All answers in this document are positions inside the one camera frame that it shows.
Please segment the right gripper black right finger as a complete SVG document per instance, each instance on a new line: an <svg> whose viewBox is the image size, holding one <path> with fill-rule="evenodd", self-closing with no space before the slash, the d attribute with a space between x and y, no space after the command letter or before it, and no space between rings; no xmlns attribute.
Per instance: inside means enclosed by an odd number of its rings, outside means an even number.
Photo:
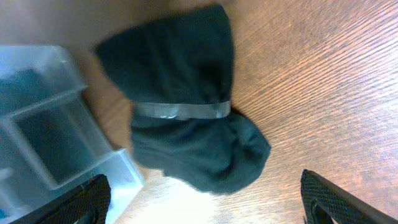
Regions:
<svg viewBox="0 0 398 224"><path fill-rule="evenodd" d="M300 183L305 223L397 224L396 219L368 205L314 171L303 170Z"/></svg>

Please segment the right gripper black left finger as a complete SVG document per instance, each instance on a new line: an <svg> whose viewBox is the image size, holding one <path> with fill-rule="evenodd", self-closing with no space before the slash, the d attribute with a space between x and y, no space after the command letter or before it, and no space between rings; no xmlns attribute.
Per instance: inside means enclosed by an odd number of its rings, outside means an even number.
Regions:
<svg viewBox="0 0 398 224"><path fill-rule="evenodd" d="M110 202L108 179L99 174L12 224L105 224Z"/></svg>

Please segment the black taped garment roll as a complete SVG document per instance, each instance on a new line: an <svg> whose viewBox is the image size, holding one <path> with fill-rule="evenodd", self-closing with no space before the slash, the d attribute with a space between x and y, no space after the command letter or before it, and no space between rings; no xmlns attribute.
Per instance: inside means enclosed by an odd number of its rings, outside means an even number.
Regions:
<svg viewBox="0 0 398 224"><path fill-rule="evenodd" d="M231 105L234 44L221 5L124 30L95 54L133 102L138 163L215 194L235 193L261 175L271 146Z"/></svg>
<svg viewBox="0 0 398 224"><path fill-rule="evenodd" d="M27 143L28 160L53 189L96 162L92 120L81 100L84 84L65 72L34 69L1 78L1 113Z"/></svg>

